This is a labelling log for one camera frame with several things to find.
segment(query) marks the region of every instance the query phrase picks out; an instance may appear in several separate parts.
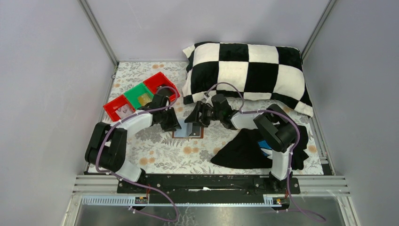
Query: checkered pillow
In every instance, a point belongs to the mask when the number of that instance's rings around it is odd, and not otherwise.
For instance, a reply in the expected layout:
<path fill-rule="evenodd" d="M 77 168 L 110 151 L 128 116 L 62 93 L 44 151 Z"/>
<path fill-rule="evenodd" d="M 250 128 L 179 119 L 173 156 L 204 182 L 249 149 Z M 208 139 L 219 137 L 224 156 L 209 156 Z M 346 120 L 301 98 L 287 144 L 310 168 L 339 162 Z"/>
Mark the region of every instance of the checkered pillow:
<path fill-rule="evenodd" d="M 183 50 L 189 59 L 184 104 L 203 98 L 218 82 L 234 85 L 248 100 L 273 99 L 299 113 L 313 116 L 305 86 L 301 53 L 292 47 L 201 42 Z M 210 94 L 239 97 L 230 86 L 220 84 Z"/>

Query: gray wall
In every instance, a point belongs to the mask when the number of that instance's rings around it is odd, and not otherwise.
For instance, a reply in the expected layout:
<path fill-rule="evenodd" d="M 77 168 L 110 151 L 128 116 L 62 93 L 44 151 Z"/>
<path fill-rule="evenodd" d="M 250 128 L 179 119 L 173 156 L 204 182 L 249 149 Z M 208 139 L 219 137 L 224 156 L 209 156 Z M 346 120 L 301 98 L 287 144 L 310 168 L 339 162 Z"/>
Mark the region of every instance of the gray wall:
<path fill-rule="evenodd" d="M 305 61 L 336 171 L 364 226 L 398 225 L 399 1 L 339 1 Z"/>
<path fill-rule="evenodd" d="M 183 60 L 200 41 L 303 49 L 328 0 L 89 0 L 119 60 Z"/>
<path fill-rule="evenodd" d="M 0 225 L 61 223 L 112 68 L 77 1 L 1 1 Z"/>

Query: gray floor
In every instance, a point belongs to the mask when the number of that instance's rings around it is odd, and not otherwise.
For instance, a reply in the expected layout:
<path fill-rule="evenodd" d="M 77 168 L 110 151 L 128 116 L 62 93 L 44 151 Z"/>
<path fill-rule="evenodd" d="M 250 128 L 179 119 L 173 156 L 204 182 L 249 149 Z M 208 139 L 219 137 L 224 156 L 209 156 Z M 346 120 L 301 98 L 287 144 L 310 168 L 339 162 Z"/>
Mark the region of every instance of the gray floor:
<path fill-rule="evenodd" d="M 263 213 L 271 208 L 259 207 L 179 207 L 177 223 L 163 222 L 148 216 L 133 214 L 122 206 L 82 205 L 78 226 L 340 226 L 344 225 L 338 202 L 333 198 L 295 198 L 301 208 L 320 213 L 326 224 L 317 223 L 301 213 Z M 144 211 L 164 218 L 173 218 L 172 207 L 146 207 Z"/>

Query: floral tablecloth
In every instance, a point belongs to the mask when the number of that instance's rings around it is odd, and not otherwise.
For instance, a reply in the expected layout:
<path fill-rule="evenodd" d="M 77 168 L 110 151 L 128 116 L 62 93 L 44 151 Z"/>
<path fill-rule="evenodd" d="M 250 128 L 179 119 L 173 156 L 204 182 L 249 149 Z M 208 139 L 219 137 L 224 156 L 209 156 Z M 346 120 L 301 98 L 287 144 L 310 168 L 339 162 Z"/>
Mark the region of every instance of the floral tablecloth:
<path fill-rule="evenodd" d="M 184 85 L 187 63 L 185 62 L 121 62 L 116 73 L 109 101 L 120 96 L 130 88 L 151 77 L 157 72 L 164 73 L 179 89 Z M 240 99 L 229 98 L 233 108 L 238 109 Z M 243 110 L 266 109 L 277 103 L 273 100 L 245 101 Z M 299 125 L 308 129 L 309 143 L 305 150 L 309 158 L 304 162 L 303 170 L 295 170 L 294 174 L 323 174 L 320 158 L 316 150 L 311 126 L 307 116 L 299 114 L 281 103 L 284 111 Z M 183 98 L 178 98 L 174 105 L 177 118 L 186 118 L 195 104 L 184 105 Z M 110 123 L 105 115 L 104 122 Z M 238 131 L 225 129 L 220 122 L 212 121 L 204 130 L 203 139 L 173 139 L 171 132 L 164 132 L 159 125 L 149 127 L 128 137 L 126 157 L 147 173 L 178 173 L 178 174 L 268 174 L 270 169 L 230 169 L 214 165 L 210 159 Z M 94 166 L 89 166 L 89 172 L 96 172 Z"/>

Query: wire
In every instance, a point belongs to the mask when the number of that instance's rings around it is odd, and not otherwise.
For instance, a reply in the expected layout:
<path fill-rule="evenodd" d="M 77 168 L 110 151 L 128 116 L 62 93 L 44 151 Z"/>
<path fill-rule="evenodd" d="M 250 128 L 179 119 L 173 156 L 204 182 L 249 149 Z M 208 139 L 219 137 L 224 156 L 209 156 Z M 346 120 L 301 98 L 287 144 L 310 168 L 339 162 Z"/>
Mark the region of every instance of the wire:
<path fill-rule="evenodd" d="M 173 90 L 173 91 L 175 92 L 175 94 L 176 94 L 176 97 L 178 96 L 177 90 L 174 89 L 173 87 L 170 87 L 170 86 L 161 87 L 161 88 L 158 89 L 158 91 L 161 90 L 161 89 L 166 89 L 166 88 Z M 97 170 L 98 172 L 100 172 L 100 173 L 111 174 L 111 175 L 113 175 L 113 176 L 116 176 L 117 178 L 121 178 L 122 180 L 124 180 L 124 181 L 126 181 L 126 182 L 128 182 L 128 183 L 130 183 L 130 184 L 132 184 L 132 185 L 139 186 L 139 187 L 143 187 L 143 188 L 147 188 L 147 189 L 150 189 L 150 190 L 154 190 L 154 191 L 156 191 L 156 192 L 159 192 L 159 193 L 160 193 L 161 195 L 163 195 L 165 198 L 167 198 L 167 199 L 169 200 L 169 202 L 172 204 L 173 208 L 175 209 L 175 212 L 176 212 L 176 218 L 175 218 L 175 219 L 161 218 L 161 217 L 158 217 L 158 216 L 156 216 L 156 215 L 153 215 L 153 214 L 150 214 L 150 213 L 146 213 L 146 212 L 142 212 L 142 211 L 139 211 L 139 210 L 134 210 L 134 211 L 133 211 L 134 213 L 140 213 L 140 214 L 147 215 L 147 216 L 150 216 L 150 217 L 153 217 L 153 218 L 156 218 L 156 219 L 164 220 L 164 221 L 167 221 L 167 222 L 176 222 L 176 221 L 179 219 L 179 210 L 177 209 L 176 204 L 173 202 L 173 200 L 172 200 L 167 194 L 165 194 L 163 191 L 161 191 L 161 190 L 159 190 L 159 189 L 157 189 L 157 188 L 155 188 L 155 187 L 150 187 L 150 186 L 142 185 L 142 184 L 136 183 L 136 182 L 134 182 L 134 181 L 131 181 L 131 180 L 129 180 L 129 179 L 123 178 L 122 176 L 120 176 L 120 175 L 118 175 L 118 174 L 116 174 L 116 173 L 114 173 L 114 172 L 112 172 L 112 171 L 109 171 L 109 170 L 101 170 L 101 169 L 99 168 L 98 164 L 99 164 L 99 162 L 100 162 L 100 156 L 101 156 L 101 153 L 103 152 L 105 143 L 107 142 L 108 138 L 110 137 L 110 134 L 112 133 L 112 131 L 113 131 L 117 126 L 119 126 L 119 125 L 122 124 L 123 122 L 125 122 L 125 121 L 127 121 L 127 120 L 129 120 L 129 119 L 131 119 L 131 118 L 133 118 L 133 117 L 136 117 L 136 116 L 138 116 L 138 115 L 145 114 L 145 113 L 151 113 L 151 112 L 155 112 L 155 111 L 162 111 L 162 110 L 165 110 L 165 109 L 167 109 L 167 108 L 170 108 L 173 104 L 176 103 L 176 100 L 177 100 L 177 98 L 176 98 L 174 101 L 172 101 L 169 105 L 167 105 L 167 106 L 165 106 L 165 107 L 160 107 L 160 108 L 156 108 L 156 109 L 151 109 L 151 110 L 148 110 L 148 111 L 136 112 L 136 113 L 133 113 L 132 115 L 130 115 L 130 116 L 128 116 L 128 117 L 126 117 L 126 118 L 124 118 L 124 119 L 119 120 L 118 122 L 116 122 L 114 125 L 111 126 L 110 130 L 109 130 L 109 131 L 107 132 L 107 134 L 105 135 L 105 138 L 104 138 L 103 142 L 101 143 L 101 146 L 100 146 L 100 149 L 98 150 L 98 155 L 97 155 L 97 158 L 96 158 L 96 170 Z"/>
<path fill-rule="evenodd" d="M 240 98 L 241 98 L 241 100 L 242 100 L 242 105 L 241 105 L 241 107 L 239 108 L 239 112 L 240 112 L 241 114 L 272 113 L 272 114 L 275 114 L 275 115 L 278 115 L 278 116 L 284 118 L 285 120 L 287 120 L 287 121 L 295 128 L 295 131 L 296 131 L 296 140 L 295 140 L 294 145 L 293 145 L 293 146 L 291 147 L 291 149 L 289 150 L 290 153 L 289 153 L 289 155 L 288 155 L 287 191 L 288 191 L 289 198 L 291 199 L 291 202 L 295 205 L 295 207 L 296 207 L 297 209 L 289 209 L 289 210 L 287 210 L 287 211 L 301 212 L 301 213 L 303 213 L 305 216 L 307 216 L 308 218 L 310 218 L 310 219 L 312 219 L 312 220 L 314 220 L 314 221 L 317 221 L 317 222 L 320 222 L 320 223 L 326 223 L 326 222 L 327 222 L 327 219 L 326 219 L 324 216 L 322 216 L 321 214 L 318 214 L 318 213 L 313 212 L 313 211 L 310 211 L 310 210 L 303 210 L 303 209 L 301 209 L 301 208 L 298 206 L 298 204 L 294 201 L 294 199 L 293 199 L 293 197 L 292 197 L 292 194 L 291 194 L 291 190 L 290 190 L 290 188 L 289 188 L 289 174 L 291 173 L 292 154 L 293 154 L 294 148 L 298 145 L 298 143 L 299 143 L 299 138 L 300 138 L 300 136 L 301 136 L 301 134 L 300 134 L 300 132 L 299 132 L 299 128 L 298 128 L 298 126 L 295 124 L 295 122 L 292 121 L 292 119 L 290 119 L 289 117 L 287 117 L 287 116 L 285 116 L 285 115 L 283 115 L 283 114 L 281 114 L 281 113 L 279 113 L 279 112 L 275 112 L 275 111 L 271 111 L 271 110 L 258 110 L 258 111 L 247 111 L 247 112 L 243 112 L 241 109 L 242 109 L 242 107 L 244 106 L 245 100 L 244 100 L 244 98 L 242 97 L 241 93 L 238 91 L 238 89 L 237 89 L 236 87 L 234 87 L 233 85 L 231 85 L 230 83 L 228 83 L 228 82 L 219 82 L 219 83 L 216 83 L 215 85 L 213 85 L 213 86 L 207 91 L 207 93 L 209 93 L 209 92 L 210 92 L 214 87 L 216 87 L 218 84 L 227 84 L 227 85 L 233 87 L 233 88 L 238 92 L 238 94 L 239 94 L 239 96 L 240 96 Z M 320 219 L 314 218 L 314 217 L 310 216 L 308 213 L 313 214 L 313 215 L 316 215 L 316 216 L 318 216 Z"/>

